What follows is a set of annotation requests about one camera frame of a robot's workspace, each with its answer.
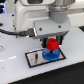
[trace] white surface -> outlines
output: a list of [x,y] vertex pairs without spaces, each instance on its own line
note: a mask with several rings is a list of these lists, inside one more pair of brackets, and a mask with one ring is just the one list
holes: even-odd
[[76,2],[70,5],[70,9],[84,8],[84,0],[76,0]]
[[[0,22],[4,23],[3,29],[14,30],[11,14],[0,15]],[[4,48],[0,51],[0,84],[18,81],[84,61],[84,33],[79,28],[72,28],[61,46],[67,59],[35,68],[28,67],[25,53],[41,48],[39,40],[25,37],[16,39],[14,36],[0,33],[0,46]]]

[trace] red object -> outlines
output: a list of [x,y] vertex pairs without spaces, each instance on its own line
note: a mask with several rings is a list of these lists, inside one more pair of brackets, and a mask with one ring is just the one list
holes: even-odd
[[59,43],[56,39],[50,38],[48,40],[48,45],[46,46],[48,50],[57,50],[59,48]]

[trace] blue base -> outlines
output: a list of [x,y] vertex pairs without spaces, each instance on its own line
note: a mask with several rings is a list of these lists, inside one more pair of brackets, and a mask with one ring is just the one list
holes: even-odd
[[53,53],[50,53],[50,50],[45,48],[45,49],[43,49],[42,55],[46,60],[56,61],[60,57],[60,51],[59,50],[54,50]]

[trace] cable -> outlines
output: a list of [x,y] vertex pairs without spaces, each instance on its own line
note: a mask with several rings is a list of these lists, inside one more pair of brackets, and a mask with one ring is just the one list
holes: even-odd
[[4,33],[4,34],[8,34],[8,35],[20,35],[20,33],[9,32],[9,31],[5,31],[5,30],[3,30],[3,29],[0,29],[0,32],[1,32],[1,33]]
[[33,28],[28,29],[27,31],[21,31],[21,32],[10,32],[10,31],[5,31],[3,29],[0,29],[0,32],[8,35],[35,37]]

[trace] silver plate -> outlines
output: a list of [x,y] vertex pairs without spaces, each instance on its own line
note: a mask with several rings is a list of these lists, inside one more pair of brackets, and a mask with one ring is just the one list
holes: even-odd
[[[27,58],[29,67],[36,67],[36,66],[41,66],[41,65],[47,64],[47,63],[51,63],[50,61],[43,58],[42,51],[43,51],[43,49],[26,53],[26,58]],[[66,57],[61,52],[60,57],[57,61],[64,60],[64,59],[66,59]]]

